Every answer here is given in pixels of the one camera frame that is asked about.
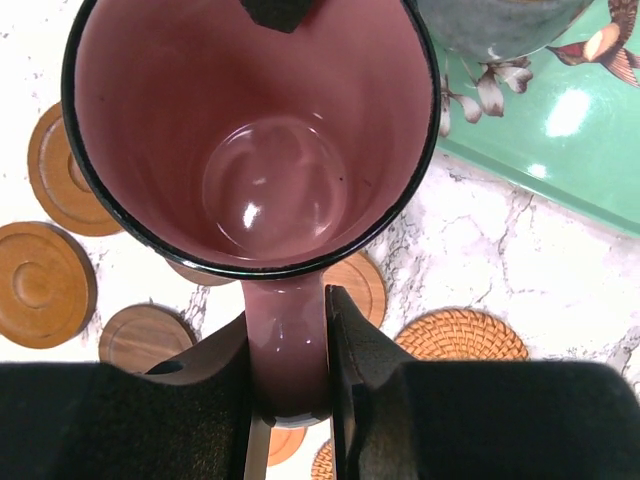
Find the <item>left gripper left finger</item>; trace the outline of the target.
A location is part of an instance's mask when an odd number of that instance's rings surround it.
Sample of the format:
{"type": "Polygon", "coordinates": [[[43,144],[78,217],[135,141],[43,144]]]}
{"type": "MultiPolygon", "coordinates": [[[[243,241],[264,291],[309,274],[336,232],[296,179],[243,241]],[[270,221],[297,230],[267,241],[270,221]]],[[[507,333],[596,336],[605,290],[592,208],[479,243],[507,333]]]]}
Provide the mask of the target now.
{"type": "Polygon", "coordinates": [[[242,316],[146,374],[1,365],[4,479],[241,479],[250,424],[242,316]]]}

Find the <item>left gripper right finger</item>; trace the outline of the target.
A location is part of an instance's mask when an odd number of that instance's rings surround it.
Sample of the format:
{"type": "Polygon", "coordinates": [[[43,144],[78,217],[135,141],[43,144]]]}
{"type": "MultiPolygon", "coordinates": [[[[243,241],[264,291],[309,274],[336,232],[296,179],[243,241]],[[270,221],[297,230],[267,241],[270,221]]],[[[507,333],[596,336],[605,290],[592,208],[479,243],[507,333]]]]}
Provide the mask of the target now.
{"type": "Polygon", "coordinates": [[[325,291],[338,479],[635,479],[639,403],[611,367],[419,361],[325,291]]]}

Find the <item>woven rattan coaster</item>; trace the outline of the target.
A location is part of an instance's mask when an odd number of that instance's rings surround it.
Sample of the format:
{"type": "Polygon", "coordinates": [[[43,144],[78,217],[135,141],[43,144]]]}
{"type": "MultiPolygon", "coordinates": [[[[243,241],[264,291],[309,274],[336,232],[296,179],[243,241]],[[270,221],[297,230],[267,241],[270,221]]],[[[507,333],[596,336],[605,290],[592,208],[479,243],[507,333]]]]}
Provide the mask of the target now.
{"type": "Polygon", "coordinates": [[[474,309],[441,309],[405,326],[395,342],[419,360],[527,360],[521,338],[499,318],[474,309]]]}
{"type": "Polygon", "coordinates": [[[311,467],[312,480],[333,480],[333,446],[330,440],[327,440],[316,452],[311,467]]]}

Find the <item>light wooden coaster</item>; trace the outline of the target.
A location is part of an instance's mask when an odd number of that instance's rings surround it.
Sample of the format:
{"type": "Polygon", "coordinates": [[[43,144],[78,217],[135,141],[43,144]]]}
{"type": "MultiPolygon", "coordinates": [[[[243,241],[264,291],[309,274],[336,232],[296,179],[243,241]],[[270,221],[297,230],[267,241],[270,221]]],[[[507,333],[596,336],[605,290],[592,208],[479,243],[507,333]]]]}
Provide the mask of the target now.
{"type": "Polygon", "coordinates": [[[325,285],[344,287],[363,315],[380,328],[386,314],[387,288],[371,258],[355,253],[331,266],[323,274],[325,285]]]}
{"type": "Polygon", "coordinates": [[[307,429],[273,428],[271,430],[267,466],[272,467],[289,459],[301,446],[307,429]]]}

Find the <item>dark brown wooden coaster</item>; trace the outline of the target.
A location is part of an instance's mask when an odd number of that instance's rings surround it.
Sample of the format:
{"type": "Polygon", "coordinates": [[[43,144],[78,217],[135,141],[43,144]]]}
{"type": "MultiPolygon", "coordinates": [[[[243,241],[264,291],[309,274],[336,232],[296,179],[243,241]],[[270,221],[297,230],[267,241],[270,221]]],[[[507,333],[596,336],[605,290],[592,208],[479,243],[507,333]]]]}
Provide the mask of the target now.
{"type": "Polygon", "coordinates": [[[98,351],[102,363],[130,373],[146,373],[195,343],[193,331],[177,313],[155,304],[137,304],[109,319],[98,351]]]}

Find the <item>dark walnut coaster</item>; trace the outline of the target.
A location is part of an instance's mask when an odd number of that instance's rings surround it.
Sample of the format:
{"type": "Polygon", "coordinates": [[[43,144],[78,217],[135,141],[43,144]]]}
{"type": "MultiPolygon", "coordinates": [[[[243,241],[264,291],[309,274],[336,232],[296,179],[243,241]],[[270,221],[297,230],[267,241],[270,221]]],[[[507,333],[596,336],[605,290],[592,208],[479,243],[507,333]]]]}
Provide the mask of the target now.
{"type": "Polygon", "coordinates": [[[184,279],[202,286],[215,287],[233,282],[233,279],[200,272],[182,264],[166,260],[169,267],[184,279]]]}

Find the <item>light wooden front coaster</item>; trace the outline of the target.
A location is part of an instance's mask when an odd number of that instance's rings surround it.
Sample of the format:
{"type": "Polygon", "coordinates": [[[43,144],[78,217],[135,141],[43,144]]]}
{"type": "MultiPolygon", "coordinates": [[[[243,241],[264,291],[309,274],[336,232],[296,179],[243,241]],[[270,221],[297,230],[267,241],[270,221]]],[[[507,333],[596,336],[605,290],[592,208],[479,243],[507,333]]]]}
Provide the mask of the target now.
{"type": "Polygon", "coordinates": [[[387,288],[371,258],[355,253],[331,266],[323,274],[325,285],[344,287],[363,315],[380,328],[386,314],[387,288]]]}

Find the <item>brown ringed wooden coaster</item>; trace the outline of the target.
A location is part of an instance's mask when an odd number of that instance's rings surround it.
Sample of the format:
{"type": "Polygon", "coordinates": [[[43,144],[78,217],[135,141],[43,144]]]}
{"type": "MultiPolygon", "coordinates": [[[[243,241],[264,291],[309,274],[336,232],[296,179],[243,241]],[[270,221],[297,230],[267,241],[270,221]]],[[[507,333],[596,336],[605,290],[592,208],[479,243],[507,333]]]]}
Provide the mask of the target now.
{"type": "Polygon", "coordinates": [[[1,334],[32,349],[77,336],[96,309],[97,283],[81,245],[43,222],[1,227],[1,334]]]}

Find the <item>red pink mug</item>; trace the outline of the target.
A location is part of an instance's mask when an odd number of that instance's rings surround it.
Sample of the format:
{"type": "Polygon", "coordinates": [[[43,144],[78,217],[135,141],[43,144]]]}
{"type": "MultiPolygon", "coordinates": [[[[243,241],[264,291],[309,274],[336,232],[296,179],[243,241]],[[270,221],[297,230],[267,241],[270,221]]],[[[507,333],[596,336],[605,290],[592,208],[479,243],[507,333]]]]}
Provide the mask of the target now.
{"type": "Polygon", "coordinates": [[[323,273],[380,235],[431,161],[433,43],[412,1],[85,1],[63,57],[72,152],[165,258],[242,284],[267,423],[331,413],[323,273]]]}

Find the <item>mint green tray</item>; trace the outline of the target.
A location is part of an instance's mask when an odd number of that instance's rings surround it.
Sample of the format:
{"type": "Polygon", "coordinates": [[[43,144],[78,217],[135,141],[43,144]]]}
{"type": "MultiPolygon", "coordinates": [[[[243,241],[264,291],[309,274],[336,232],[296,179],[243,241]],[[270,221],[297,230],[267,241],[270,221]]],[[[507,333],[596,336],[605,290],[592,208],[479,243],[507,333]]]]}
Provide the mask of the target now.
{"type": "Polygon", "coordinates": [[[629,235],[639,232],[639,5],[597,1],[503,64],[438,50],[440,147],[629,235]]]}

